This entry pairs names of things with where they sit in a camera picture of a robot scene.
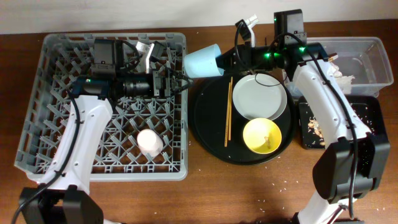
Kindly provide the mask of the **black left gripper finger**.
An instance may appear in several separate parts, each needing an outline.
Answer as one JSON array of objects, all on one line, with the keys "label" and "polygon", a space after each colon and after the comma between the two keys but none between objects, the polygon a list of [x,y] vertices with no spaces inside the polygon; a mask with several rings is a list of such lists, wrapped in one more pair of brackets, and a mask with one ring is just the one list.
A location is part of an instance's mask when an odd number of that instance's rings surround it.
[{"label": "black left gripper finger", "polygon": [[172,76],[175,76],[176,78],[178,78],[178,79],[180,79],[180,80],[185,80],[185,81],[187,81],[187,82],[191,82],[191,81],[192,81],[191,78],[185,76],[184,74],[182,74],[182,73],[180,73],[180,72],[178,72],[178,71],[176,71],[176,70],[174,70],[174,69],[168,68],[167,71],[168,71]]},{"label": "black left gripper finger", "polygon": [[182,85],[182,86],[179,86],[178,82],[172,82],[171,89],[170,89],[170,95],[176,95],[178,93],[181,93],[181,92],[189,89],[192,86],[193,86],[192,82],[188,82],[187,84]]}]

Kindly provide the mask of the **blue plastic cup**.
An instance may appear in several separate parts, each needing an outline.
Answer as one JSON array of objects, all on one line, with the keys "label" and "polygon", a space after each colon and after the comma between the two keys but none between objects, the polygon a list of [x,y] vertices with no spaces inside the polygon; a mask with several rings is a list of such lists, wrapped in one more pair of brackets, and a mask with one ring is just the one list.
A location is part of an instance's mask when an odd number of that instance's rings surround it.
[{"label": "blue plastic cup", "polygon": [[190,53],[183,58],[185,73],[189,78],[209,78],[224,75],[224,69],[217,66],[216,58],[221,56],[217,44]]}]

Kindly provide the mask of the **pink plastic cup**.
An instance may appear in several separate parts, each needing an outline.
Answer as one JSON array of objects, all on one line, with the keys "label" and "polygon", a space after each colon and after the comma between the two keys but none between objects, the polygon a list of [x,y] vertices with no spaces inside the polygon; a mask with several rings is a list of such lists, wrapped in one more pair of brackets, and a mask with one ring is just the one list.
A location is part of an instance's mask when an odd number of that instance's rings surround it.
[{"label": "pink plastic cup", "polygon": [[158,156],[163,149],[163,141],[160,136],[151,129],[144,129],[137,135],[137,145],[143,155]]}]

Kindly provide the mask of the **yellow bowl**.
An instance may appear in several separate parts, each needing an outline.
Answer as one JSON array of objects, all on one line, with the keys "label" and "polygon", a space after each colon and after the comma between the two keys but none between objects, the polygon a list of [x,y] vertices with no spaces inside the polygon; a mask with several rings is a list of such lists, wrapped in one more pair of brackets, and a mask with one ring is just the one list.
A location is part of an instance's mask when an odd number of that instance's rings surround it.
[{"label": "yellow bowl", "polygon": [[282,143],[282,133],[275,122],[266,118],[250,120],[243,129],[246,147],[256,154],[270,154]]}]

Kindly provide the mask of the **food scraps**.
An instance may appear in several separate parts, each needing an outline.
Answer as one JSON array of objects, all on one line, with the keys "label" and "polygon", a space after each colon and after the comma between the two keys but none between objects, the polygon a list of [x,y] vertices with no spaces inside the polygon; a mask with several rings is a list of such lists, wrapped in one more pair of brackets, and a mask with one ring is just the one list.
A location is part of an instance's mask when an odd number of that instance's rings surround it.
[{"label": "food scraps", "polygon": [[321,147],[325,147],[322,129],[320,128],[318,121],[315,118],[310,118],[308,120],[307,126],[308,126],[308,132],[312,132],[312,134],[315,137],[315,140],[313,140],[311,142],[311,145],[314,146],[314,145],[318,144]]}]

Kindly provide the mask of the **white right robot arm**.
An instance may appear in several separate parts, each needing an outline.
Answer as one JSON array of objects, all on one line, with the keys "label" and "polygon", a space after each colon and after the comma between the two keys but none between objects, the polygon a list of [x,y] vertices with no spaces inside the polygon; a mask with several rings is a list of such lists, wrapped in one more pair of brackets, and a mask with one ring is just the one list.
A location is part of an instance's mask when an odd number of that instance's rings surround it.
[{"label": "white right robot arm", "polygon": [[315,192],[294,223],[333,223],[344,209],[353,212],[356,199],[376,190],[390,151],[384,134],[374,135],[358,118],[335,81],[332,64],[319,43],[272,43],[217,55],[216,64],[229,71],[283,68],[301,91],[320,123],[326,150],[313,167]]}]

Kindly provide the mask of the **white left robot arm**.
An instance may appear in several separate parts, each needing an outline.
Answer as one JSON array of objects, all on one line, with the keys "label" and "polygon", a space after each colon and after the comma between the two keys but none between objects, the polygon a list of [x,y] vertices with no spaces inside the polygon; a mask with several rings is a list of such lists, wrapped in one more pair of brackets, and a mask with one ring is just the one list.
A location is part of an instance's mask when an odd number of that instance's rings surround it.
[{"label": "white left robot arm", "polygon": [[12,218],[23,214],[27,223],[104,223],[102,209],[90,198],[90,175],[101,137],[123,97],[153,96],[169,78],[186,81],[170,89],[173,98],[193,85],[182,73],[166,69],[164,77],[154,74],[94,72],[80,76],[68,91],[71,110],[55,157],[36,189],[24,188]]}]

